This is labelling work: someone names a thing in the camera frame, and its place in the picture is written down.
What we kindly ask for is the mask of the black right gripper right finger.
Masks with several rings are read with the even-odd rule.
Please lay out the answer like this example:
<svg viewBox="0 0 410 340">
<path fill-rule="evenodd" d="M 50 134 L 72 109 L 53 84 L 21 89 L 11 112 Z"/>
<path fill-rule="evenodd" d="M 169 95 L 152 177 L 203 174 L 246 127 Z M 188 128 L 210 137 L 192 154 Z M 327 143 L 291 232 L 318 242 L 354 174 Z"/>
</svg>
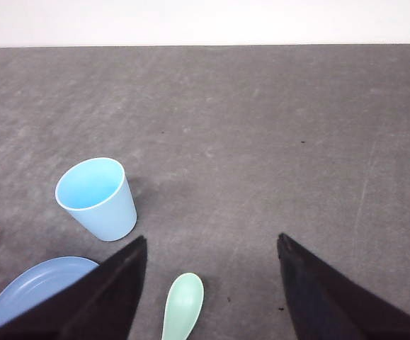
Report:
<svg viewBox="0 0 410 340">
<path fill-rule="evenodd" d="M 410 339 L 410 315 L 282 233 L 280 272 L 298 339 Z"/>
</svg>

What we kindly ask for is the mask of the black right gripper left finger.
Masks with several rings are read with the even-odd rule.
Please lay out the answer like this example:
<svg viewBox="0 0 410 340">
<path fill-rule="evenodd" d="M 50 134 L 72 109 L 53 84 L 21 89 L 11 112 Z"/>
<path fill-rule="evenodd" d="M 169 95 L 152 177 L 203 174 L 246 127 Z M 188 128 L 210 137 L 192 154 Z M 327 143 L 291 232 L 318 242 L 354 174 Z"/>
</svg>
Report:
<svg viewBox="0 0 410 340">
<path fill-rule="evenodd" d="M 0 339 L 126 339 L 147 269 L 140 236 L 90 273 L 0 326 Z"/>
</svg>

